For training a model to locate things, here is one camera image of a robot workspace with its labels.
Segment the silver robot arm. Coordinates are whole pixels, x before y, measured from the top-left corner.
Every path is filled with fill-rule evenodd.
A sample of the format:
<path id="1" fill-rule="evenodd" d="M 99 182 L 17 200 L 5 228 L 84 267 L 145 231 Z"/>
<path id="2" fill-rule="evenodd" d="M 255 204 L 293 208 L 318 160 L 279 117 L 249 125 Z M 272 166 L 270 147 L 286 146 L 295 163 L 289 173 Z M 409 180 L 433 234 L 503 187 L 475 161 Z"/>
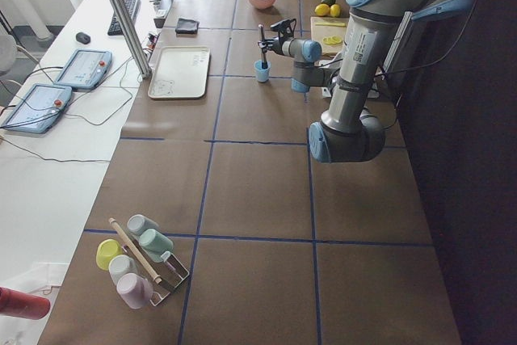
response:
<path id="1" fill-rule="evenodd" d="M 378 65 L 386 58 L 405 13 L 413 19 L 436 20 L 467 11 L 474 0 L 345 0 L 350 7 L 339 69 L 315 65 L 322 55 L 314 40 L 294 36 L 292 21 L 272 25 L 277 36 L 261 38 L 263 53 L 294 60 L 292 89 L 333 85 L 329 108 L 309 127 L 309 146 L 319 162 L 366 162 L 385 144 L 385 130 L 365 107 Z"/>

